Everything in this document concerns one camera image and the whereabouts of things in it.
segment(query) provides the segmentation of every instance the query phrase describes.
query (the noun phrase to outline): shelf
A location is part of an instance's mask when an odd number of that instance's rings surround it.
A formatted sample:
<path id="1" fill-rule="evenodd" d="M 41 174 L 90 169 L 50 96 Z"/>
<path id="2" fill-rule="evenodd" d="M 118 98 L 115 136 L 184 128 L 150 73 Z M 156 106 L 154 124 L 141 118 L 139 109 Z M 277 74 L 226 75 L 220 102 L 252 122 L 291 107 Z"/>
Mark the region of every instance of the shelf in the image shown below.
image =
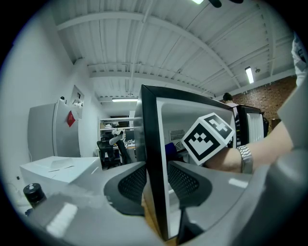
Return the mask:
<path id="1" fill-rule="evenodd" d="M 133 120 L 134 120 L 134 117 L 100 119 L 100 121 L 103 121 L 103 122 L 114 122 L 114 121 L 133 121 Z"/>
<path id="2" fill-rule="evenodd" d="M 121 129 L 133 129 L 134 127 L 122 127 Z M 100 131 L 110 131 L 110 130 L 115 130 L 116 128 L 104 128 L 100 129 Z"/>

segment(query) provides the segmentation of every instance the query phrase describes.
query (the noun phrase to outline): wristwatch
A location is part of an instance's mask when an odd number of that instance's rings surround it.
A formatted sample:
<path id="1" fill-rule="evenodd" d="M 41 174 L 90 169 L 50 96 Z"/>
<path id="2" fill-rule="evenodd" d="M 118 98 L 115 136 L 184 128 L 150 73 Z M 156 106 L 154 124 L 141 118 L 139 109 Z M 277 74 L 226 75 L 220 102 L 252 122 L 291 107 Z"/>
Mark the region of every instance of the wristwatch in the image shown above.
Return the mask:
<path id="1" fill-rule="evenodd" d="M 239 146 L 237 148 L 242 156 L 242 173 L 252 173 L 253 159 L 247 145 Z"/>

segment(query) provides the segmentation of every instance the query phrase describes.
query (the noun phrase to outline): person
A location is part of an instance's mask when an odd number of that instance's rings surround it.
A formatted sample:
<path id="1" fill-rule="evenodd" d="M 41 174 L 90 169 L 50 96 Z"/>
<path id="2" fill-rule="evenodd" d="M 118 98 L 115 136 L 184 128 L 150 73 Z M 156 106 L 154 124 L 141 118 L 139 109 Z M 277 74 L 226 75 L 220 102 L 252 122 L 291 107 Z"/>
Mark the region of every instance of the person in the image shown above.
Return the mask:
<path id="1" fill-rule="evenodd" d="M 298 88 L 291 94 L 283 107 L 279 109 L 278 114 L 282 121 L 274 130 L 263 140 L 244 146 L 246 153 L 250 155 L 253 170 L 259 165 L 274 163 L 278 157 L 290 152 L 294 147 L 308 147 L 306 138 L 308 130 L 303 123 L 308 119 L 307 109 L 304 106 L 307 105 L 308 100 L 306 95 L 308 90 L 307 54 L 302 49 L 300 40 L 296 35 L 291 53 Z M 245 164 L 243 153 L 239 149 L 224 148 L 207 160 L 204 166 L 216 170 L 242 172 Z"/>
<path id="2" fill-rule="evenodd" d="M 225 93 L 222 97 L 222 99 L 225 101 L 225 104 L 232 107 L 233 108 L 233 113 L 234 113 L 234 117 L 236 117 L 237 115 L 237 109 L 236 109 L 236 106 L 238 104 L 234 103 L 233 102 L 233 97 L 231 96 L 230 93 Z"/>

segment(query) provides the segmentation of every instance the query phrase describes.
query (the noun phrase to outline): fluorescent light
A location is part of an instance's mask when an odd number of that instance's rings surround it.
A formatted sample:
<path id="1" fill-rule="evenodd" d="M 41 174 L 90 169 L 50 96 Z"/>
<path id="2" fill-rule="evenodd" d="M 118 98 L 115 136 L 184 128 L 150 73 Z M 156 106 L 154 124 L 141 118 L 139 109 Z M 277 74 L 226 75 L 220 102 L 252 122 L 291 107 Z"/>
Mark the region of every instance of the fluorescent light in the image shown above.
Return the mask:
<path id="1" fill-rule="evenodd" d="M 136 102 L 138 98 L 119 98 L 119 99 L 112 99 L 112 102 Z"/>
<path id="2" fill-rule="evenodd" d="M 247 73 L 247 76 L 248 76 L 248 79 L 249 79 L 249 83 L 252 84 L 254 82 L 254 77 L 252 76 L 251 67 L 245 68 L 245 71 Z"/>
<path id="3" fill-rule="evenodd" d="M 197 4 L 200 4 L 202 3 L 204 0 L 192 0 L 193 2 L 197 3 Z"/>

